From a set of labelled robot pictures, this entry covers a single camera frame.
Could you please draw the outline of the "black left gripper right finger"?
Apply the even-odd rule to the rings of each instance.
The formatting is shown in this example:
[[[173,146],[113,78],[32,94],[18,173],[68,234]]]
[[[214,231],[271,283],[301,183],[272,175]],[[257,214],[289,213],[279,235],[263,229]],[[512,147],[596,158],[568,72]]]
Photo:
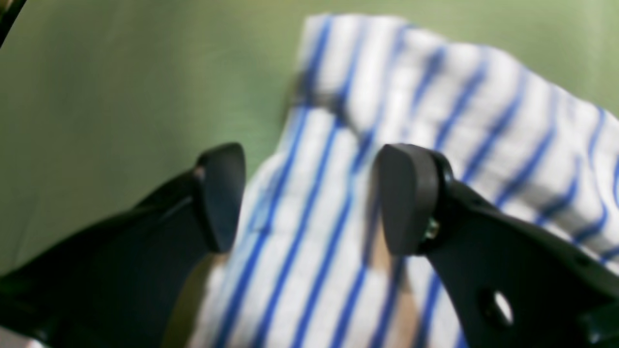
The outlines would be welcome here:
[[[500,212],[438,152],[383,145],[376,165],[389,252],[429,260],[471,348],[618,346],[618,277],[606,267]]]

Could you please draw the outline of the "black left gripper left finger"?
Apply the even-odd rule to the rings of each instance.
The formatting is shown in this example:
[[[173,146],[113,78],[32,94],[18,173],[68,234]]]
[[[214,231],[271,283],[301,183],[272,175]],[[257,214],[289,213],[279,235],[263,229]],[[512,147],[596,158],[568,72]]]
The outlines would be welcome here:
[[[234,246],[245,152],[203,152],[127,211],[1,278],[1,326],[51,348],[159,348],[195,266]]]

